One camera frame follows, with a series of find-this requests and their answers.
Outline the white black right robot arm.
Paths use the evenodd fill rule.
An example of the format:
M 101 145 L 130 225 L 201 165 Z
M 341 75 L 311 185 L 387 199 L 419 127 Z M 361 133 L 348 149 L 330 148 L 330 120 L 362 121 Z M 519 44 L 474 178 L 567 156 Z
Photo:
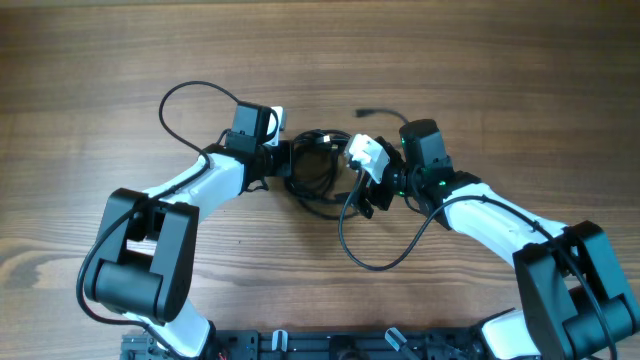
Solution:
M 348 138 L 357 179 L 344 205 L 371 217 L 396 196 L 414 198 L 427 224 L 467 235 L 510 265 L 521 301 L 467 329 L 459 346 L 426 339 L 421 358 L 435 347 L 465 359 L 594 359 L 601 350 L 618 358 L 618 342 L 639 331 L 639 303 L 604 230 L 545 219 L 455 170 L 431 119 L 405 123 L 399 136 L 400 150 L 381 137 Z

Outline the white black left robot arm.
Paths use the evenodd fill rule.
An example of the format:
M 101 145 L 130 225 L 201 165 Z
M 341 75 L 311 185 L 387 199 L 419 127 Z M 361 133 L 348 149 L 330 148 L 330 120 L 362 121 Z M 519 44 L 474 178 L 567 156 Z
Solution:
M 144 191 L 120 188 L 108 198 L 94 246 L 77 283 L 81 305 L 115 313 L 113 325 L 139 326 L 173 359 L 222 359 L 211 320 L 189 300 L 199 224 L 218 207 L 280 175 L 285 110 L 240 101 L 223 143 Z

